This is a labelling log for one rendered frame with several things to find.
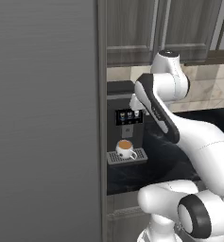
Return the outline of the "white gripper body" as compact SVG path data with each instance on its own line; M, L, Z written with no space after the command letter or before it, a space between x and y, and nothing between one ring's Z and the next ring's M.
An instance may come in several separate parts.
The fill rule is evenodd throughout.
M136 94L131 96L129 106L134 112L143 109L143 104L138 100Z

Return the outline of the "dark grey coffee machine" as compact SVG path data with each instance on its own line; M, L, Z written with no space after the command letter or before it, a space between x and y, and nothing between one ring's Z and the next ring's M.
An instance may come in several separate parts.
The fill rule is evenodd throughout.
M144 114L134 112L130 106L133 83L130 80L112 81L107 84L107 161L109 165L142 164L147 155L142 148ZM122 159L116 153L120 140L129 140L137 159Z

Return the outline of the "white mug of coffee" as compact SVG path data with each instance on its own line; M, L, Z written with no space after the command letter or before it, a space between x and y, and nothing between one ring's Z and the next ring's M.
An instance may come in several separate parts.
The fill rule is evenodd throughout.
M122 159L137 159L137 153L133 150L132 142L129 140L120 140L115 150L117 155Z

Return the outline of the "grey tall side panel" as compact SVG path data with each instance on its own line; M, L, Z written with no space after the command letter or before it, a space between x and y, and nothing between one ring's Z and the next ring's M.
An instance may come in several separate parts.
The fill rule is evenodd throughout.
M107 242L107 0L97 0L102 242Z

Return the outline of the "large grey fridge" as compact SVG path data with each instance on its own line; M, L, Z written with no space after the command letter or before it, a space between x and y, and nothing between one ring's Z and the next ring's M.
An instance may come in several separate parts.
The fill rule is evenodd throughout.
M0 0L0 242L100 242L95 0Z

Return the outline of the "grey base drawer front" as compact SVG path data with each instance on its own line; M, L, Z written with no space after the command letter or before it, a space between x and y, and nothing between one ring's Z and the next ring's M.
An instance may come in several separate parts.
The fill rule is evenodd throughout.
M141 215L137 194L135 191L107 196L107 218L114 220Z

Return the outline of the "grey base cupboard door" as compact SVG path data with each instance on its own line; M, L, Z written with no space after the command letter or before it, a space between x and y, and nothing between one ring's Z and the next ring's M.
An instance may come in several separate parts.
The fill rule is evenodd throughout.
M136 242L149 215L107 215L107 242Z

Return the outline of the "grey wood wall cupboard door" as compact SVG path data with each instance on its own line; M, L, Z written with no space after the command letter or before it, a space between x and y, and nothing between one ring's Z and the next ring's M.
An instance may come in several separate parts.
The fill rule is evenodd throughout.
M161 49L180 54L181 61L204 61L212 39L216 0L161 0Z
M107 0L110 67L150 63L159 0Z

